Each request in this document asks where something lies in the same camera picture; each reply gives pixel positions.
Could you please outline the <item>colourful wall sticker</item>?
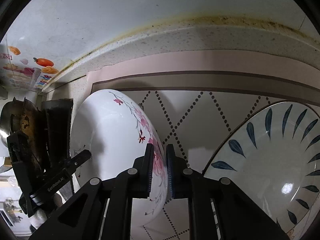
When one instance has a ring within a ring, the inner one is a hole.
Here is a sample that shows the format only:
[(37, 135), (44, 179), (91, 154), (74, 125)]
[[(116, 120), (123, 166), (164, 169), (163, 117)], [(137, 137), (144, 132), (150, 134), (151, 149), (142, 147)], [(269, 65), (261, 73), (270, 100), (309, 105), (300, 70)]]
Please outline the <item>colourful wall sticker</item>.
[(5, 86), (39, 90), (59, 74), (48, 57), (28, 54), (21, 47), (1, 44), (1, 83)]

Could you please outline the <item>patterned table mat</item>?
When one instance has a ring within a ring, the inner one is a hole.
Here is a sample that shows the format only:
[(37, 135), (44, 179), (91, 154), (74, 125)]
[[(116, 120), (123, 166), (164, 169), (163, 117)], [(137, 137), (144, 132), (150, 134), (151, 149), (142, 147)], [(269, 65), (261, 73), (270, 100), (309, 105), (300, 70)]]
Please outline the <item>patterned table mat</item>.
[(246, 119), (279, 101), (319, 115), (319, 68), (253, 52), (188, 51), (142, 57), (87, 75), (87, 94), (116, 89), (139, 104), (163, 146), (203, 172)]

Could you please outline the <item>white plate blue leaf pattern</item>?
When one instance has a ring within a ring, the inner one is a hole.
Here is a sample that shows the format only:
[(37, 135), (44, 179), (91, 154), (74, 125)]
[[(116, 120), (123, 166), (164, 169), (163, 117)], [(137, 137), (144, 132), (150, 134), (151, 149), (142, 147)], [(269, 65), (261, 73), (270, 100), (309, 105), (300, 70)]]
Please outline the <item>white plate blue leaf pattern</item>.
[(235, 182), (290, 239), (299, 239), (318, 210), (319, 115), (293, 101), (262, 108), (218, 147), (203, 174)]

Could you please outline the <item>white plate pink flowers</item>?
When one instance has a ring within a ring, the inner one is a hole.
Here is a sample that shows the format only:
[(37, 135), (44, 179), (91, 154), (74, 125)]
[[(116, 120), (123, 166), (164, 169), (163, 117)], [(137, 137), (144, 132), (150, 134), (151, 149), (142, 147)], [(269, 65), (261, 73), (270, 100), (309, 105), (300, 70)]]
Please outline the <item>white plate pink flowers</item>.
[(107, 180), (131, 168), (135, 159), (144, 155), (147, 144), (154, 149), (151, 192), (146, 199), (133, 200), (135, 227), (158, 216), (168, 191), (165, 153), (151, 121), (127, 95), (103, 89), (84, 100), (72, 124), (71, 156), (82, 150), (92, 154), (75, 173), (80, 186), (93, 177)]

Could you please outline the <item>black induction cooktop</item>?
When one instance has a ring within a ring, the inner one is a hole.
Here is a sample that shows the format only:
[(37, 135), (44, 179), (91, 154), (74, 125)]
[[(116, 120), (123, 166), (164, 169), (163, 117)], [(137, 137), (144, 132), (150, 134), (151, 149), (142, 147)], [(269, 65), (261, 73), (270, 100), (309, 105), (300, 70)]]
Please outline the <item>black induction cooktop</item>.
[(72, 110), (73, 99), (50, 100), (41, 104), (51, 168), (58, 168), (69, 158)]

